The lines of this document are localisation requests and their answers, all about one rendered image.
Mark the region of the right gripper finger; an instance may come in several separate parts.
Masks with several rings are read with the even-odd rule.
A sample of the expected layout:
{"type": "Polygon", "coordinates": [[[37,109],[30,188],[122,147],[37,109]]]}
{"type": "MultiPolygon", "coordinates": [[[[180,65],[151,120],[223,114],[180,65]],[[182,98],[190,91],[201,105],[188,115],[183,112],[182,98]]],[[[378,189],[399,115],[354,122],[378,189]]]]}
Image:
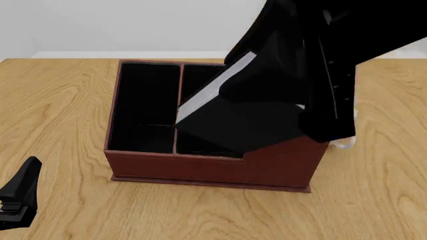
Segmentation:
{"type": "Polygon", "coordinates": [[[254,23],[226,55],[224,63],[231,63],[246,51],[259,52],[276,31],[284,36],[287,49],[296,55],[296,63],[305,65],[306,46],[298,0],[267,0],[254,23]]]}
{"type": "Polygon", "coordinates": [[[309,85],[298,79],[275,71],[238,73],[220,87],[219,94],[233,103],[283,102],[305,104],[309,85]]]}

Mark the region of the red-brown desk caddy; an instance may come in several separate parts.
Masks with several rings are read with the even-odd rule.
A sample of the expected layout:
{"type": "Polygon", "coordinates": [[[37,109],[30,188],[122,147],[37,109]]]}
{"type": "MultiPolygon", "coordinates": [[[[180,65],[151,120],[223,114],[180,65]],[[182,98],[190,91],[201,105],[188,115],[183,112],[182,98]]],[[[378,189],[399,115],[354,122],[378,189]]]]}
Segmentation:
{"type": "Polygon", "coordinates": [[[239,154],[175,129],[181,101],[222,67],[220,63],[119,62],[104,145],[114,181],[310,191],[327,143],[301,136],[239,154]]]}

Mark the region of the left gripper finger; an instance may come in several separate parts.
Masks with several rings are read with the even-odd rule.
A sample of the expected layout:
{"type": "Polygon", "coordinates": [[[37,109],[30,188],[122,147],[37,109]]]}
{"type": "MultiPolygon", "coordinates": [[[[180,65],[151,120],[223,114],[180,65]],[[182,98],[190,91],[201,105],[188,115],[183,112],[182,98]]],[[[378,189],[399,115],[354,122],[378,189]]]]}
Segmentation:
{"type": "Polygon", "coordinates": [[[37,201],[37,183],[42,163],[31,156],[18,172],[0,188],[0,201],[37,201]]]}

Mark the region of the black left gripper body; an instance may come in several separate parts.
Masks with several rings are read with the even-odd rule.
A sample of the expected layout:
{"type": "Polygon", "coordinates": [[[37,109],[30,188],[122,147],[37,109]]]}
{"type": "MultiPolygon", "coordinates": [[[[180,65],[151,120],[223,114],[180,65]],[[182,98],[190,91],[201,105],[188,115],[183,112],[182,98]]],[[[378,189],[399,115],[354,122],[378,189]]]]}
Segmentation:
{"type": "Polygon", "coordinates": [[[0,229],[30,227],[37,214],[37,204],[10,197],[0,197],[0,229]]]}

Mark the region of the black book with white pages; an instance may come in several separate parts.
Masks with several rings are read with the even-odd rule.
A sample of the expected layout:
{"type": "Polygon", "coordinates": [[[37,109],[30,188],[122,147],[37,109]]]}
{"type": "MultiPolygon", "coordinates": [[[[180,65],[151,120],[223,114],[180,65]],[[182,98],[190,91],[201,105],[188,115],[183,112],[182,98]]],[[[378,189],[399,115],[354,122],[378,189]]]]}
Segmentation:
{"type": "Polygon", "coordinates": [[[191,135],[210,144],[194,155],[243,155],[268,145],[299,137],[298,115],[303,105],[278,101],[232,103],[220,96],[220,87],[241,73],[256,58],[246,53],[206,83],[177,110],[175,126],[179,136],[191,135]]]}

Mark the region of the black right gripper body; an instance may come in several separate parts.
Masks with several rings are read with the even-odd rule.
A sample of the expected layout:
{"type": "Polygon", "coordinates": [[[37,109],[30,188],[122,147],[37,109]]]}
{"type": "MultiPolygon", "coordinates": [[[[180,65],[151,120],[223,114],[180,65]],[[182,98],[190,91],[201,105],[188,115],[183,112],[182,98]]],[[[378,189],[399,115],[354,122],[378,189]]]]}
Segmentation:
{"type": "Polygon", "coordinates": [[[334,41],[336,30],[327,9],[300,7],[299,11],[309,86],[300,128],[319,143],[353,137],[356,65],[334,41]]]}

